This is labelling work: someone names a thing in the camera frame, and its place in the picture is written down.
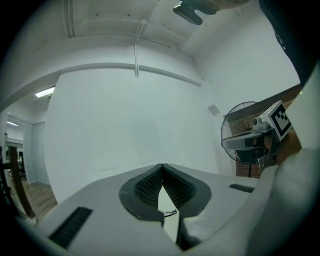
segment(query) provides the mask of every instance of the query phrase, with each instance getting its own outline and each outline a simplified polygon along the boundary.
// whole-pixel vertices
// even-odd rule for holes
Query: fluorescent light
[[[8,123],[9,125],[12,125],[12,126],[18,126],[17,124],[15,124],[15,123],[13,123],[13,122],[7,121],[7,123]]]
[[[43,90],[43,91],[36,93],[35,96],[37,96],[39,98],[39,97],[42,97],[42,96],[45,96],[48,94],[52,94],[54,92],[54,90],[55,90],[55,88],[52,87],[52,88],[49,88],[49,89],[46,89],[46,90]]]

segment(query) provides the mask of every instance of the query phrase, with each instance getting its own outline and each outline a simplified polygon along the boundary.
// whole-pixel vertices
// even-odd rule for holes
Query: brick wall
[[[261,115],[268,107],[270,107],[273,103],[282,100],[285,108],[287,109],[290,104],[294,101],[298,93],[301,91],[300,85],[296,85],[286,91],[283,91],[273,97],[270,97],[264,101],[261,101],[259,104],[255,104],[256,106],[247,107],[246,111],[242,111],[240,114],[235,115],[233,121],[229,121],[229,126],[232,135],[236,135],[239,133],[243,133],[245,131],[249,131],[252,129],[254,118]],[[240,162],[236,163],[236,176],[239,177],[248,177],[249,176],[249,165],[242,164]],[[257,164],[253,164],[251,166],[251,177],[252,178],[260,178],[261,170]]]

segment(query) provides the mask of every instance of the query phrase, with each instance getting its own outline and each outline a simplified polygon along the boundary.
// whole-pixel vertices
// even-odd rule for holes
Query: ceiling light
[[[17,124],[15,124],[15,123],[13,123],[13,122],[7,121],[7,123],[8,123],[9,125],[12,125],[12,126],[18,126]]]
[[[36,93],[35,96],[37,96],[39,98],[39,97],[42,97],[42,96],[45,96],[48,94],[52,94],[54,92],[54,90],[55,90],[55,87],[52,87],[52,88],[49,88],[49,89],[46,89],[46,90],[43,90],[43,91]]]

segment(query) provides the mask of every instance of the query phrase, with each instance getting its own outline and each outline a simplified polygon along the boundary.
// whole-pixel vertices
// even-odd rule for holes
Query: ceiling
[[[48,43],[90,35],[125,35],[161,43],[175,48],[190,57],[218,34],[219,29],[242,15],[243,10],[257,0],[251,0],[241,8],[219,11],[206,15],[198,26],[188,23],[173,12],[179,0],[51,0],[44,4],[26,22],[17,36],[20,46],[10,57],[18,59],[22,54],[33,54]]]

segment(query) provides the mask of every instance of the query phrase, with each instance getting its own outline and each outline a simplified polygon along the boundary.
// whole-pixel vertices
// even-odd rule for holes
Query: wooden floor
[[[22,178],[22,184],[37,219],[41,221],[46,214],[57,205],[51,186],[40,182],[28,184],[27,180],[24,178]],[[11,196],[17,209],[25,214],[13,185],[11,185]]]

